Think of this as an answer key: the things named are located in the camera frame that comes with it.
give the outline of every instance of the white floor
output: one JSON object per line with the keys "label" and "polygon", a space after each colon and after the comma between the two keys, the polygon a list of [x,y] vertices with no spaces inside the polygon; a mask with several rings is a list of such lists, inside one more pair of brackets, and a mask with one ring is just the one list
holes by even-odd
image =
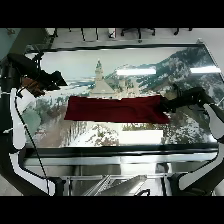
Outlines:
{"label": "white floor", "polygon": [[[191,40],[195,43],[198,38],[202,38],[211,51],[215,61],[224,73],[224,28],[193,28],[192,31],[188,31],[188,28],[180,28],[180,32],[177,36],[173,33],[174,28],[156,28],[156,35],[152,36],[152,31],[148,29],[142,29],[142,39],[160,39],[160,38],[174,38],[185,40]],[[59,43],[72,42],[74,47],[78,42],[82,41],[81,28],[71,28],[72,32],[69,32],[68,28],[58,28],[58,37],[55,38],[53,47],[57,47]],[[138,38],[137,30],[132,32],[127,31],[122,37],[120,35],[121,28],[116,28],[117,40],[134,40]],[[95,28],[84,28],[84,34],[86,41],[96,40]],[[107,28],[98,28],[99,41],[111,40],[108,38]]]}

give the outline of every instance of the table surface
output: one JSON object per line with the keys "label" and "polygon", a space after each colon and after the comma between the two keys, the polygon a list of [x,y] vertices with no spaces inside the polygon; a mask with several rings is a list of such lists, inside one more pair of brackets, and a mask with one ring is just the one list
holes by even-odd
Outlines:
{"label": "table surface", "polygon": [[[104,46],[103,49],[60,49],[44,54],[41,68],[48,73],[60,71],[68,87],[46,93],[23,113],[26,123],[33,130],[37,146],[57,148],[214,142],[208,118],[194,106],[182,107],[176,113],[169,114],[170,123],[164,125],[64,121],[71,95],[121,99],[161,94],[173,99],[177,95],[172,85],[176,83],[181,90],[201,86],[216,103],[224,97],[221,73],[193,74],[190,71],[190,68],[216,66],[203,44],[119,46],[121,49],[107,49]],[[116,72],[119,69],[148,68],[156,69],[156,74],[120,77]]]}

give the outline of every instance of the cable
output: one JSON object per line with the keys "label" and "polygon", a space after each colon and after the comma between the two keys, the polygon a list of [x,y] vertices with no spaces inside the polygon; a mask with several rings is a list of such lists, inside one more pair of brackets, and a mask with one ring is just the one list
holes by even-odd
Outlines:
{"label": "cable", "polygon": [[27,132],[27,134],[28,134],[28,136],[29,136],[29,138],[30,138],[32,144],[33,144],[33,147],[34,147],[34,149],[35,149],[35,151],[36,151],[36,153],[37,153],[37,158],[38,158],[38,160],[39,160],[39,162],[40,162],[41,169],[42,169],[42,171],[43,171],[43,173],[44,173],[44,176],[45,176],[45,179],[46,179],[46,181],[47,181],[47,194],[49,195],[50,190],[49,190],[48,178],[47,178],[46,172],[45,172],[45,170],[44,170],[43,164],[42,164],[42,162],[41,162],[40,155],[39,155],[38,150],[37,150],[37,147],[36,147],[36,145],[35,145],[35,143],[34,143],[34,141],[33,141],[33,138],[32,138],[32,136],[31,136],[31,134],[30,134],[30,132],[29,132],[29,129],[27,128],[26,123],[25,123],[25,121],[23,120],[23,117],[21,116],[21,114],[20,114],[20,112],[19,112],[19,110],[18,110],[18,106],[17,106],[17,93],[16,93],[16,97],[15,97],[15,101],[14,101],[14,103],[15,103],[15,108],[16,108],[17,114],[18,114],[19,118],[21,119],[21,121],[22,121],[22,123],[23,123],[23,125],[24,125],[24,127],[25,127],[25,129],[26,129],[26,132]]}

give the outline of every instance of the red cloth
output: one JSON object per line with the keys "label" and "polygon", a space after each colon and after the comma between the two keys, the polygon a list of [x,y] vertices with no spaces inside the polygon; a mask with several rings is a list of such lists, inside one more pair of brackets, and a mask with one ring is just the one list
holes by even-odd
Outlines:
{"label": "red cloth", "polygon": [[70,96],[65,120],[167,124],[159,105],[159,95],[121,100]]}

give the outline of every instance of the dark red towel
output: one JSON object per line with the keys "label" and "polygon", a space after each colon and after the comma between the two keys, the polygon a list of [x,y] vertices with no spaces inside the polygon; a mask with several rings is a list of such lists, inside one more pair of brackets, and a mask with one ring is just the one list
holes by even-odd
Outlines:
{"label": "dark red towel", "polygon": [[70,96],[65,120],[167,124],[159,105],[159,95],[121,100]]}

